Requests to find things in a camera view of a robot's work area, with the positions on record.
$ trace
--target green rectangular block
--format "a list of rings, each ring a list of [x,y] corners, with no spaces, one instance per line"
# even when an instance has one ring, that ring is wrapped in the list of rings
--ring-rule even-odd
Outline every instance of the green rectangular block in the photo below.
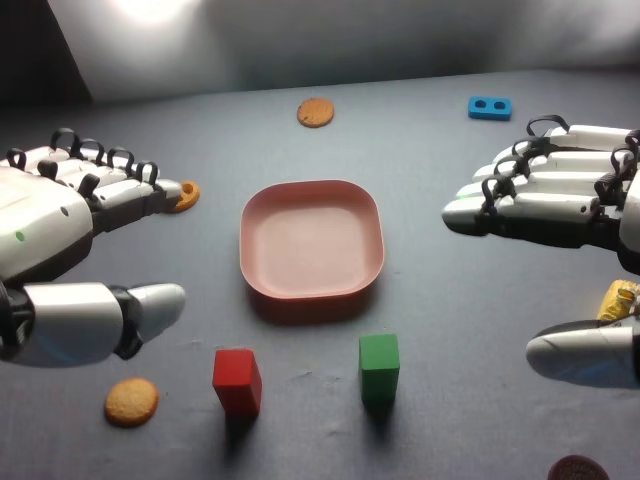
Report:
[[[393,334],[360,337],[358,369],[364,403],[393,401],[400,374],[398,337]]]

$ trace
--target blue block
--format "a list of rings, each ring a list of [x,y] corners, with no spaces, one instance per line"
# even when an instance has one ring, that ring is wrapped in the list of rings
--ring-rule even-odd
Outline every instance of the blue block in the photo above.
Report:
[[[511,100],[500,97],[471,97],[469,99],[469,117],[485,120],[509,120],[511,118]]]

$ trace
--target gray tablecloth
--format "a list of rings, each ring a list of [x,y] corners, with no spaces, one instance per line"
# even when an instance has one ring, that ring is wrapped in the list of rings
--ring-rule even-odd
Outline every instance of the gray tablecloth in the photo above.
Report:
[[[0,150],[44,145],[70,126],[202,187],[198,205],[99,236],[61,281],[173,281],[178,324],[129,362],[70,370],[0,365],[0,476],[7,479],[543,479],[589,455],[616,480],[638,476],[640,392],[553,382],[524,347],[555,323],[592,318],[609,283],[635,277],[616,255],[449,232],[440,211],[473,172],[524,136],[530,117],[638,127],[640,77],[523,72],[198,96],[128,106],[5,111]],[[510,97],[511,122],[470,120],[471,95]],[[334,121],[296,121],[310,96]],[[238,266],[246,201],[274,183],[339,178],[377,201],[386,264],[356,318],[283,326],[249,302]],[[358,337],[394,332],[398,396],[386,422],[363,410]],[[211,387],[221,346],[254,349],[262,412],[239,431]],[[137,430],[103,418],[117,381],[161,391]]]

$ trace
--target red rectangular block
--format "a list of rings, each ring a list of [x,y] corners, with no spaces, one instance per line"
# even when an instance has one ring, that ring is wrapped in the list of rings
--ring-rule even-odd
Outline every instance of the red rectangular block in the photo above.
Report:
[[[251,350],[222,349],[216,352],[213,388],[227,415],[260,413],[262,379]]]

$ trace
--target pink tray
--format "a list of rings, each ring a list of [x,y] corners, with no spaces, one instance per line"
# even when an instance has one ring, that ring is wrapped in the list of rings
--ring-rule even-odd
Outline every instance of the pink tray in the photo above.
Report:
[[[283,183],[258,192],[242,213],[240,268],[249,285],[276,299],[350,295],[384,262],[378,208],[341,180]]]

